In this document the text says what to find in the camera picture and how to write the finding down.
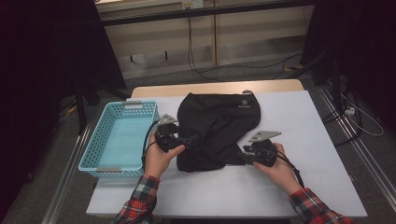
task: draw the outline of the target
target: red plaid shirt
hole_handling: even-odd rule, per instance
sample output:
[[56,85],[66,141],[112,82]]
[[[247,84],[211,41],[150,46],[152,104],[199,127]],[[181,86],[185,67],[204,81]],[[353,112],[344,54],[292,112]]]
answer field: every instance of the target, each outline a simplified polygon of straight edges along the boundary
[[[142,175],[132,193],[131,200],[126,202],[112,223],[130,223],[137,217],[145,214],[151,207],[155,194],[157,193],[160,179],[149,175]],[[353,223],[331,210],[321,201],[311,189],[301,189],[290,196],[290,203],[304,223],[319,224],[348,224]],[[153,216],[143,220],[141,223],[152,223]]]

